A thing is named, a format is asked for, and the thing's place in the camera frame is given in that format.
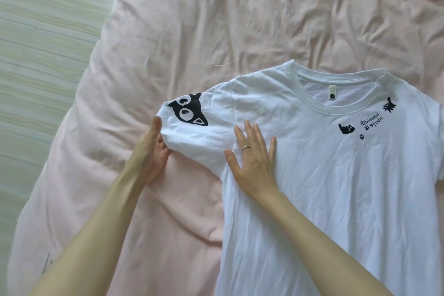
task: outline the hand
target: hand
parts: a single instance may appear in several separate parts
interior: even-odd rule
[[[150,130],[139,137],[122,171],[143,187],[158,175],[171,152],[160,134],[161,128],[162,120],[159,116],[154,116]]]
[[[267,153],[264,137],[259,127],[254,125],[252,128],[250,122],[246,120],[245,130],[248,138],[245,138],[237,125],[234,127],[239,147],[249,146],[242,151],[243,168],[240,168],[232,151],[225,151],[225,159],[242,191],[258,204],[263,205],[270,194],[278,191],[274,178],[276,138],[271,139],[270,150]]]

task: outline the short sleeve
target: short sleeve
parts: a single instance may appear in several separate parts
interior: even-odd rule
[[[441,149],[440,152],[441,163],[438,172],[438,180],[443,180],[444,179],[444,108],[442,106],[440,106],[440,121],[439,121],[438,134],[439,134],[439,142]]]
[[[197,161],[220,177],[226,166],[224,150],[233,149],[236,107],[233,83],[221,83],[165,102],[158,116],[166,145]]]

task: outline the pink bedding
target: pink bedding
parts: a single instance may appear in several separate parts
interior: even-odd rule
[[[84,224],[161,103],[290,59],[386,68],[444,104],[444,0],[116,0],[19,218],[10,295],[25,295]],[[140,198],[108,295],[212,294],[220,191],[173,153]]]

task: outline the forearm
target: forearm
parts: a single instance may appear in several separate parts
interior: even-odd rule
[[[296,248],[322,296],[392,296],[370,272],[300,213],[281,192],[261,204]]]
[[[106,295],[141,192],[135,179],[121,173],[30,296]]]

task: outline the shirt tag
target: shirt tag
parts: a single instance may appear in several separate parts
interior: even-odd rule
[[[336,100],[336,86],[329,85],[329,98],[330,100]]]

